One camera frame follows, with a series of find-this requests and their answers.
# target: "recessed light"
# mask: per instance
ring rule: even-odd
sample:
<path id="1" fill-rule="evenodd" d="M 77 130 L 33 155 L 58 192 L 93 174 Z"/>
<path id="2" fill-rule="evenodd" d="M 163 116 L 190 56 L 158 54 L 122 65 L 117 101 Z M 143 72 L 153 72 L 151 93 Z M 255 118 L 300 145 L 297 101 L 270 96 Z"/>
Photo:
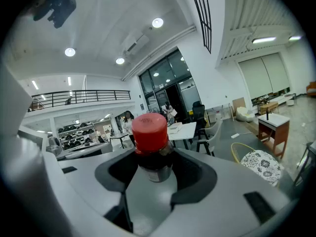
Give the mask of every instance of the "recessed light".
<path id="1" fill-rule="evenodd" d="M 300 40 L 302 36 L 292 36 L 288 40 Z"/>
<path id="2" fill-rule="evenodd" d="M 117 62 L 117 64 L 123 64 L 124 61 L 125 60 L 123 58 L 118 58 L 116 62 Z"/>
<path id="3" fill-rule="evenodd" d="M 161 18 L 155 18 L 153 20 L 153 27 L 159 28 L 163 25 L 163 20 Z"/>
<path id="4" fill-rule="evenodd" d="M 252 43 L 256 44 L 256 43 L 262 43 L 262 42 L 267 42 L 267 41 L 274 41 L 275 39 L 276 39 L 275 37 L 259 38 L 259 39 L 254 39 Z"/>
<path id="5" fill-rule="evenodd" d="M 32 81 L 32 84 L 34 85 L 35 89 L 39 89 L 35 81 Z"/>
<path id="6" fill-rule="evenodd" d="M 71 48 L 71 47 L 69 47 L 69 48 L 67 48 L 67 49 L 65 50 L 65 54 L 66 54 L 68 57 L 74 56 L 75 53 L 76 53 L 76 51 L 75 51 L 73 48 Z"/>

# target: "shelf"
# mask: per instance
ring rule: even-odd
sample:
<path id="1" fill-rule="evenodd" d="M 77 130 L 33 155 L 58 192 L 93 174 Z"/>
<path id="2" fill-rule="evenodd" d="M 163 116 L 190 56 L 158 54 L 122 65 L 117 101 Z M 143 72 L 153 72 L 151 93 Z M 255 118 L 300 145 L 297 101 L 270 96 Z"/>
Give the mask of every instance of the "shelf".
<path id="1" fill-rule="evenodd" d="M 58 135 L 62 135 L 62 134 L 66 134 L 66 133 L 73 133 L 74 131 L 79 131 L 79 130 L 84 130 L 86 129 L 87 127 L 93 127 L 93 125 L 87 125 L 85 127 L 81 127 L 80 129 L 73 129 L 73 130 L 69 130 L 69 131 L 66 131 L 66 132 L 61 132 L 61 133 L 58 133 Z"/>

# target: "ceiling vent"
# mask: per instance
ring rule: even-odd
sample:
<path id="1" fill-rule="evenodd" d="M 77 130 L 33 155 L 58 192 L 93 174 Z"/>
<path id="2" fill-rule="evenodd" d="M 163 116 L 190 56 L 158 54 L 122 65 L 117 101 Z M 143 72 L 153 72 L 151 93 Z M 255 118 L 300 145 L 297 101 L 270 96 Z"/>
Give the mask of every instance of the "ceiling vent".
<path id="1" fill-rule="evenodd" d="M 149 38 L 141 31 L 133 31 L 123 41 L 122 47 L 125 55 L 135 55 L 149 42 Z"/>

